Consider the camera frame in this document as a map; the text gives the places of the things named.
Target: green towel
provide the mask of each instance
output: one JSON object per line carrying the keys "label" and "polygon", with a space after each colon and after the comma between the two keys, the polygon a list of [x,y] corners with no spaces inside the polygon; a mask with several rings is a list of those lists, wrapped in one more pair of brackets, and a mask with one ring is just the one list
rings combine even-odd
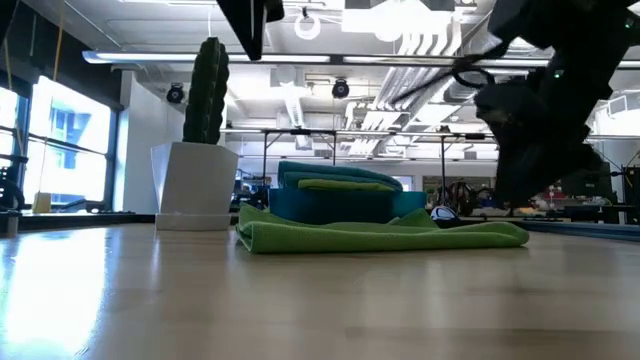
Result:
{"label": "green towel", "polygon": [[236,232],[251,253],[336,253],[435,249],[505,248],[524,245],[529,233],[510,223],[439,229],[424,210],[389,224],[307,225],[249,205],[240,209]]}
{"label": "green towel", "polygon": [[298,189],[307,190],[355,190],[355,191],[396,191],[391,186],[377,183],[359,183],[325,179],[305,179],[298,181]]}

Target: white planter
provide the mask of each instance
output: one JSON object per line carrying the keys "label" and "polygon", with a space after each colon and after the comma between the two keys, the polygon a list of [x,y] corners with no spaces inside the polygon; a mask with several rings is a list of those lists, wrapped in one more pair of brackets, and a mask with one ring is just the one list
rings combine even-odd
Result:
{"label": "white planter", "polygon": [[151,149],[157,230],[229,228],[238,155],[217,145],[173,142]]}

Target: cactus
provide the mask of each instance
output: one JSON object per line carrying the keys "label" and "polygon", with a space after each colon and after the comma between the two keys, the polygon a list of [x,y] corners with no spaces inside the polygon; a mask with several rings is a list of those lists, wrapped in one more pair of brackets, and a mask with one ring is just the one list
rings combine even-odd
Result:
{"label": "cactus", "polygon": [[227,80],[229,55],[225,46],[217,38],[208,38],[202,43],[193,66],[182,141],[218,143]]}

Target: yellow object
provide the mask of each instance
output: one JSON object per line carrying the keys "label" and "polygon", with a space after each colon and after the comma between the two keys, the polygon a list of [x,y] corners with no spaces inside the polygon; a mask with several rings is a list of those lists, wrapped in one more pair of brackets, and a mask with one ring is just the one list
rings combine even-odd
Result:
{"label": "yellow object", "polygon": [[48,214],[51,212],[51,194],[37,192],[33,200],[34,214]]}
{"label": "yellow object", "polygon": [[391,186],[377,183],[358,183],[325,179],[304,179],[298,181],[298,189],[307,190],[360,190],[360,191],[395,191]]}

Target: ceiling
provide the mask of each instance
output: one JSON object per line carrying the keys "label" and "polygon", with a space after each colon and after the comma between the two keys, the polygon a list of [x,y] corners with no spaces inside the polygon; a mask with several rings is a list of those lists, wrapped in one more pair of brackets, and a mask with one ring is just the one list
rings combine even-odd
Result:
{"label": "ceiling", "polygon": [[[59,0],[23,1],[54,23],[59,22]],[[197,52],[200,43],[210,35],[219,37],[229,52],[243,51],[217,6],[169,6],[128,1],[131,0],[65,0],[64,27],[90,47],[103,51]],[[494,1],[476,0],[477,9],[460,16],[462,38],[478,40],[470,41],[468,44],[482,46],[482,42],[486,42],[486,36],[481,36],[482,29],[477,30],[476,25],[488,14]],[[341,21],[344,0],[325,0],[324,3],[324,9],[313,10],[325,17],[321,21],[321,31],[315,39],[304,40],[296,34],[295,20],[301,13],[301,8],[286,7],[285,19],[267,26],[264,52],[396,54],[403,48],[401,40],[384,42],[373,33],[343,32],[341,25],[336,22]],[[478,31],[478,34],[473,35],[477,38],[471,37],[471,30]],[[450,36],[449,43],[453,43],[453,30],[445,31]],[[471,45],[462,46],[462,49],[471,51]],[[629,57],[640,58],[640,49],[630,51]],[[299,99],[304,114],[334,114],[346,117],[349,103],[371,101],[376,99],[381,91],[388,91],[383,85],[390,74],[389,68],[304,65],[296,67],[303,74],[302,78],[297,80],[305,88]],[[287,106],[283,95],[279,89],[272,87],[273,69],[274,66],[260,64],[231,66],[227,103],[230,105],[229,118],[234,126],[242,126],[244,122],[264,123],[267,120],[273,120],[275,124],[278,114],[286,113]],[[184,83],[188,89],[191,70],[191,65],[147,66],[137,71],[136,76],[143,85],[158,96],[164,97],[171,83]],[[416,69],[413,73],[407,73],[404,81],[408,81],[409,84],[414,78],[419,79],[421,74]],[[345,78],[350,84],[349,98],[335,100],[331,96],[331,89],[337,78]],[[639,80],[640,77],[635,73],[616,74],[612,80],[612,87],[617,90],[638,89]],[[457,103],[456,106],[450,107],[452,111],[449,111],[449,108],[428,108],[429,111],[426,111],[423,105],[432,101],[432,97],[425,99],[422,102],[416,101],[407,110],[411,117],[415,118],[415,121],[409,119],[414,121],[413,127],[409,127],[411,131],[424,131],[427,127],[441,122],[451,123],[451,116],[455,116],[456,126],[468,124],[475,128],[481,124],[475,117],[475,108],[468,103]],[[435,123],[430,119],[426,121],[424,118],[418,118],[418,115],[430,113],[431,110],[438,110],[435,112],[444,115]],[[327,119],[327,126],[335,126],[333,117]],[[403,116],[395,122],[389,121],[386,126],[392,124],[408,126],[406,117]]]}

